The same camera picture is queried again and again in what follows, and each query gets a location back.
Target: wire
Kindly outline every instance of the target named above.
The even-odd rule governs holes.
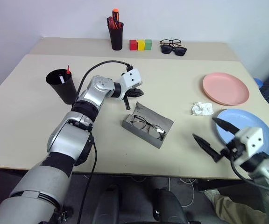
[[[183,183],[187,183],[187,184],[189,184],[189,183],[194,183],[195,181],[196,181],[196,179],[193,179],[193,181],[191,181],[189,178],[187,178],[190,182],[185,182],[184,180],[182,180],[181,178],[180,178],[180,180],[181,180],[181,182],[183,182]]]
[[[87,195],[87,192],[88,192],[88,189],[89,189],[89,185],[90,185],[90,182],[92,180],[92,176],[93,176],[94,169],[95,169],[95,166],[96,166],[96,162],[97,162],[97,149],[96,149],[95,142],[93,142],[93,145],[94,145],[94,150],[95,150],[95,161],[94,161],[94,165],[93,165],[93,168],[92,168],[91,175],[89,177],[88,183],[87,183],[86,188],[84,190],[83,200],[82,200],[82,202],[80,204],[77,224],[80,224],[80,219],[82,218],[82,211],[83,211],[83,207],[84,207],[84,203],[85,203],[85,198],[86,198],[86,195]]]
[[[195,189],[194,189],[194,185],[192,184],[192,182],[190,183],[191,187],[192,187],[192,198],[191,198],[191,202],[188,205],[182,205],[181,208],[185,208],[185,207],[189,207],[195,199]]]
[[[106,63],[120,63],[120,64],[124,64],[124,65],[126,65],[128,68],[131,66],[130,64],[128,64],[128,63],[126,63],[126,62],[116,61],[116,60],[104,61],[104,62],[100,62],[99,64],[94,65],[92,68],[90,68],[90,69],[85,73],[84,77],[82,78],[82,81],[80,82],[79,87],[78,87],[77,97],[79,97],[79,93],[80,93],[80,91],[81,91],[81,89],[82,89],[83,83],[84,83],[86,77],[88,76],[88,74],[89,74],[93,69],[95,69],[95,68],[97,68],[97,67],[99,67],[99,66],[101,66],[101,65],[103,65],[103,64],[106,64]]]
[[[135,178],[133,178],[132,176],[130,177],[131,179],[133,179],[134,182],[137,182],[137,183],[143,183],[147,177],[144,177],[143,180],[141,181],[137,181]]]
[[[192,184],[193,182],[195,182],[196,179],[194,179],[192,182],[188,183],[188,182],[185,182],[183,181],[181,178],[180,180],[183,182],[183,183],[186,183],[186,184],[191,184],[192,186],[192,198],[191,198],[191,202],[188,204],[188,205],[182,205],[181,208],[185,208],[185,207],[189,207],[193,204],[194,202],[194,199],[195,199],[195,189],[194,189],[194,185]],[[170,191],[170,178],[168,178],[168,190]]]
[[[239,177],[241,178],[243,181],[245,181],[246,183],[249,183],[249,184],[252,184],[258,188],[262,188],[262,189],[265,189],[265,190],[269,190],[269,187],[266,187],[266,186],[263,186],[261,184],[258,184],[258,183],[255,183],[254,181],[250,181],[248,180],[247,178],[244,178],[236,169],[235,165],[234,165],[234,158],[233,156],[230,157],[230,163],[231,163],[231,168],[233,170],[233,172]]]

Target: pen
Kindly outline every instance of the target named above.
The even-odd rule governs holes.
[[[67,68],[66,74],[70,74],[69,65],[68,65],[68,68]]]

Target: black cable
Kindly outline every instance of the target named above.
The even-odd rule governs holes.
[[[92,176],[93,176],[93,173],[94,173],[94,169],[95,169],[95,166],[96,166],[96,162],[97,162],[97,149],[96,149],[95,142],[93,142],[93,145],[94,145],[94,150],[95,150],[95,161],[94,161],[94,165],[93,165],[93,168],[92,168],[91,175],[89,177],[88,183],[87,183],[86,188],[84,190],[83,200],[82,200],[82,202],[80,204],[77,224],[80,224],[80,219],[82,218],[82,211],[83,211],[83,207],[84,207],[84,203],[85,203],[85,198],[86,198],[86,195],[87,195],[87,192],[88,192],[88,189],[89,189],[89,185],[90,185],[90,182],[91,182],[91,179],[92,179]]]
[[[120,63],[120,64],[124,64],[127,66],[127,68],[131,68],[131,65],[126,63],[126,62],[122,62],[122,61],[116,61],[116,60],[109,60],[109,61],[104,61],[104,62],[100,62],[99,64],[96,64],[94,65],[92,68],[90,68],[84,75],[84,77],[82,78],[82,81],[80,82],[79,84],[79,87],[78,87],[78,91],[77,91],[77,97],[79,97],[79,93],[82,89],[82,86],[83,86],[83,83],[84,83],[84,80],[86,79],[87,75],[95,68],[103,65],[103,64],[106,64],[106,63]]]
[[[239,177],[241,178],[243,181],[245,181],[246,183],[249,183],[249,184],[252,184],[258,188],[262,188],[262,189],[265,189],[265,190],[269,190],[269,187],[266,187],[266,186],[263,186],[261,184],[258,184],[258,183],[255,183],[254,181],[250,181],[248,180],[247,178],[244,178],[236,169],[235,165],[234,165],[234,158],[233,156],[230,157],[230,163],[231,163],[231,168],[233,170],[233,172]]]

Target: beige table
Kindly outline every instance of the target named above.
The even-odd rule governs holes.
[[[215,164],[191,135],[196,133],[213,148],[222,149],[211,116],[190,115],[193,102],[212,102],[201,90],[202,78],[215,71],[230,73],[250,91],[249,100],[241,106],[212,102],[215,114],[241,108],[269,126],[269,104],[227,45],[184,43],[187,54],[178,57],[160,53],[155,44],[152,51],[132,52],[125,44],[122,51],[116,52],[111,50],[108,40],[48,38],[39,42],[0,86],[0,167],[29,169],[42,160],[49,135],[70,110],[46,84],[45,77],[50,71],[69,64],[78,86],[90,67],[117,59],[139,69],[143,79],[140,88],[145,95],[130,99],[130,111],[125,110],[123,101],[105,101],[93,129],[99,153],[96,172],[236,178],[229,161],[222,159]],[[84,86],[94,75],[115,80],[123,72],[124,66],[115,63],[101,66],[90,73]],[[136,101],[174,121],[160,149],[121,127],[121,121],[132,113]],[[75,171],[90,171],[93,158],[91,153],[88,161]]]

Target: black glasses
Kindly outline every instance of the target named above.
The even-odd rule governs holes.
[[[161,49],[163,54],[169,54],[172,51],[175,52],[175,55],[177,56],[183,56],[186,53],[186,48],[181,47],[181,40],[174,39],[174,40],[168,40],[164,39],[159,42],[161,44]]]
[[[166,134],[166,132],[160,126],[147,122],[145,118],[141,116],[134,115],[134,118],[130,123],[132,123],[134,127],[141,130],[148,126],[147,133],[157,139],[163,139],[164,135]]]
[[[159,42],[159,44],[163,45],[163,44],[167,44],[167,45],[173,45],[175,46],[179,46],[181,47],[181,40],[179,39],[174,39],[174,40],[168,40],[168,39],[164,39],[162,41]]]

